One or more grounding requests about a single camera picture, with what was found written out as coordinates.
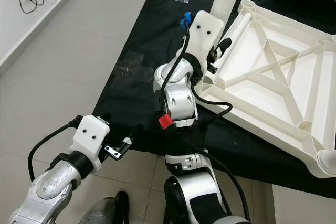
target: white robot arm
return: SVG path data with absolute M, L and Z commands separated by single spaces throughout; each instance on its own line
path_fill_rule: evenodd
M 199 130 L 195 102 L 195 96 L 202 99 L 195 89 L 202 88 L 206 71 L 217 71 L 212 63 L 221 57 L 231 40 L 224 39 L 218 44 L 225 24 L 203 10 L 197 13 L 189 30 L 187 21 L 185 26 L 187 35 L 182 49 L 171 62 L 156 69 L 153 82 L 160 105 L 157 109 L 166 113 L 159 122 L 168 130 L 165 162 L 173 174 L 165 182 L 165 218 L 167 223 L 249 223 L 242 217 L 232 216 L 221 192 L 210 155 L 201 144 L 205 130 Z M 227 172 L 245 200 L 245 215 L 249 219 L 244 193 L 231 172 Z
M 109 125 L 102 118 L 84 116 L 73 137 L 70 154 L 58 155 L 51 168 L 32 181 L 27 198 L 11 215 L 8 224 L 55 223 L 70 202 L 72 191 L 79 187 L 82 179 L 100 169 L 102 147 L 106 156 L 119 160 L 132 144 L 133 134 L 130 134 L 120 148 L 110 148 L 103 144 L 109 132 Z

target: blue clip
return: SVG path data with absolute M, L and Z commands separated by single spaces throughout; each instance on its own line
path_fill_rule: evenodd
M 188 25 L 191 25 L 191 13 L 190 13 L 190 12 L 186 12 L 186 13 L 184 14 L 184 19 L 181 20 L 181 22 L 180 22 L 180 26 L 181 26 L 183 29 L 185 29 L 185 25 L 184 25 L 184 21 L 185 21 L 185 20 L 188 22 Z

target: red clip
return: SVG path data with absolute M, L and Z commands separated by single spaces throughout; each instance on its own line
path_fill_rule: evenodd
M 171 119 L 171 117 L 168 114 L 166 114 L 166 115 L 163 115 L 162 117 L 160 117 L 159 123 L 160 123 L 162 129 L 165 130 L 166 128 L 171 126 L 174 122 Z

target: black shoe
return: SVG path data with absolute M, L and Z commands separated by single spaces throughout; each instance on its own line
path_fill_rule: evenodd
M 130 211 L 130 203 L 128 200 L 128 195 L 126 192 L 124 191 L 120 191 L 117 193 L 117 195 L 115 196 L 116 200 L 119 202 L 120 207 L 121 207 L 121 211 L 122 211 L 122 215 L 123 215 L 123 219 L 124 219 L 124 224 L 129 224 L 129 211 Z

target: black band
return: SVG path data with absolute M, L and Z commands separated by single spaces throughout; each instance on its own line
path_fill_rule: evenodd
M 73 151 L 71 154 L 60 153 L 50 164 L 52 169 L 59 161 L 64 160 L 73 165 L 80 174 L 82 179 L 85 179 L 90 172 L 93 171 L 93 164 L 90 159 L 79 151 Z
M 213 224 L 228 214 L 219 204 L 217 194 L 205 194 L 190 200 L 190 206 L 200 224 Z
M 198 59 L 195 56 L 189 53 L 185 53 L 183 59 L 188 61 L 190 65 L 193 67 L 194 74 L 191 77 L 191 82 L 193 85 L 196 85 L 203 76 L 203 73 L 201 71 L 201 64 L 199 63 Z

